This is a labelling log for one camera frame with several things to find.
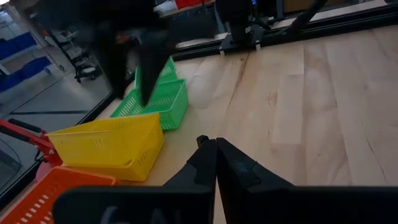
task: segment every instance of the red basket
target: red basket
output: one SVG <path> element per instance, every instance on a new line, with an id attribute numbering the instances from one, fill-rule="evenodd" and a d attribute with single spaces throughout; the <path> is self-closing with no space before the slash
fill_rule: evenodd
<path id="1" fill-rule="evenodd" d="M 82 185 L 115 185 L 116 178 L 87 174 L 64 168 L 53 168 L 37 185 L 0 221 L 1 224 L 53 224 L 52 205 L 59 195 Z"/>
<path id="2" fill-rule="evenodd" d="M 175 3 L 178 9 L 182 9 L 183 7 L 202 4 L 202 0 L 175 0 Z"/>

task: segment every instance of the red clamp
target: red clamp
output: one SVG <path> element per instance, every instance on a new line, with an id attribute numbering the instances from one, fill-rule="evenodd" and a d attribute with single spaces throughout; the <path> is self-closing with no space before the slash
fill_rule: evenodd
<path id="1" fill-rule="evenodd" d="M 40 133 L 40 136 L 26 131 L 25 129 L 35 133 Z M 0 132 L 34 145 L 39 150 L 37 156 L 39 155 L 39 152 L 43 152 L 44 162 L 48 162 L 52 167 L 62 165 L 63 162 L 58 155 L 58 152 L 50 142 L 50 139 L 45 135 L 46 132 L 41 128 L 14 118 L 9 119 L 8 121 L 0 119 Z"/>

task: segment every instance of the red object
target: red object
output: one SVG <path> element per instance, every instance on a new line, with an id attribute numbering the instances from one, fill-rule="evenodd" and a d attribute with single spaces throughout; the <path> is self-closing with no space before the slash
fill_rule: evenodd
<path id="1" fill-rule="evenodd" d="M 116 185 L 116 183 L 117 181 L 114 177 L 55 167 L 37 183 L 0 223 L 53 224 L 52 205 L 58 196 L 65 191 L 83 185 L 110 186 Z"/>
<path id="2" fill-rule="evenodd" d="M 0 131 L 4 134 L 20 139 L 22 141 L 26 141 L 34 146 L 37 146 L 37 149 L 43 152 L 44 160 L 50 163 L 52 167 L 62 165 L 63 162 L 61 160 L 61 157 L 58 155 L 58 152 L 55 150 L 54 145 L 50 142 L 50 139 L 45 135 L 46 132 L 44 130 L 41 130 L 40 136 L 36 136 L 26 131 L 25 129 L 20 128 L 19 126 L 5 120 L 0 120 L 0 128 L 1 128 Z"/>
<path id="3" fill-rule="evenodd" d="M 175 0 L 178 9 L 182 9 L 188 6 L 196 6 L 199 4 L 203 4 L 202 0 Z"/>

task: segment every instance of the black cable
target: black cable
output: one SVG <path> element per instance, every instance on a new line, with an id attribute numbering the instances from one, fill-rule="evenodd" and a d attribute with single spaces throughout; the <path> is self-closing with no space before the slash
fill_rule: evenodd
<path id="1" fill-rule="evenodd" d="M 0 141 L 2 141 L 8 148 L 11 149 L 12 152 L 15 153 L 15 155 L 16 155 L 17 158 L 18 158 L 18 163 L 19 163 L 18 170 L 15 172 L 14 175 L 12 175 L 12 176 L 10 177 L 10 179 L 8 179 L 8 180 L 6 181 L 6 183 L 3 184 L 3 186 L 0 187 L 0 189 L 2 189 L 4 186 L 6 186 L 6 185 L 19 173 L 19 171 L 21 170 L 22 164 L 21 164 L 21 159 L 20 159 L 18 153 L 17 153 L 8 143 L 6 143 L 4 140 L 0 139 Z"/>

